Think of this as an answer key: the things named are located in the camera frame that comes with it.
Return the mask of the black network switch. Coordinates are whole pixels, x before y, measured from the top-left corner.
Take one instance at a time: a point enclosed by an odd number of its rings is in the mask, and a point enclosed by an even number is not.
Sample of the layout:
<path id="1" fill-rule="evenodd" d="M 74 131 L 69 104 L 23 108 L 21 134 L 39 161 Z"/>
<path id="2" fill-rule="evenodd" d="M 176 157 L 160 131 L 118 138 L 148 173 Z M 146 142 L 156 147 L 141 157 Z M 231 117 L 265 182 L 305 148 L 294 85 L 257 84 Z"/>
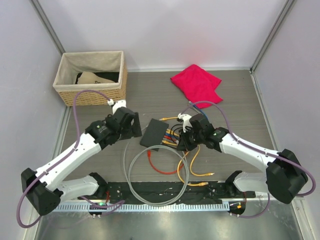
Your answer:
<path id="1" fill-rule="evenodd" d="M 148 125 L 141 129 L 142 138 L 139 144 L 146 148 L 161 145 L 168 127 L 168 123 L 152 118 Z"/>

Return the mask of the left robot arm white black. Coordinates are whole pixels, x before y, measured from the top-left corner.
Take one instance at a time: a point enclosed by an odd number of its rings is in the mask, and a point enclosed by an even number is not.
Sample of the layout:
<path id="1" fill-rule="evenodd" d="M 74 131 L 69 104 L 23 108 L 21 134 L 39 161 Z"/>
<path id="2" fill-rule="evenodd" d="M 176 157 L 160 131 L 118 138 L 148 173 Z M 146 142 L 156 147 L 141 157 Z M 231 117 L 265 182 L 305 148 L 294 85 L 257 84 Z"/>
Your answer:
<path id="1" fill-rule="evenodd" d="M 119 107 L 104 120 L 92 122 L 76 142 L 46 165 L 21 173 L 22 191 L 40 216 L 51 213 L 60 203 L 106 196 L 108 183 L 96 172 L 66 181 L 84 161 L 118 141 L 142 136 L 139 114 Z"/>

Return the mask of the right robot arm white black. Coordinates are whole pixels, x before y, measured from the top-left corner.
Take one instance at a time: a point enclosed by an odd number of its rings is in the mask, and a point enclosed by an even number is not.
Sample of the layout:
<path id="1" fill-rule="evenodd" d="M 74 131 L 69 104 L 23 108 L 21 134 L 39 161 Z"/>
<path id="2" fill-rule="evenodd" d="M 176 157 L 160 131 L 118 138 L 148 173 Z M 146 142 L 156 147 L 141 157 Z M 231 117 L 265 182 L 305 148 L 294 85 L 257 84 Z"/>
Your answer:
<path id="1" fill-rule="evenodd" d="M 182 123 L 179 151 L 189 152 L 205 145 L 208 149 L 237 157 L 259 169 L 259 173 L 234 172 L 225 186 L 230 197 L 236 198 L 247 191 L 263 192 L 289 204 L 308 182 L 296 155 L 288 149 L 279 152 L 253 144 L 226 128 L 213 127 L 200 113 L 194 116 L 180 113 L 177 118 Z"/>

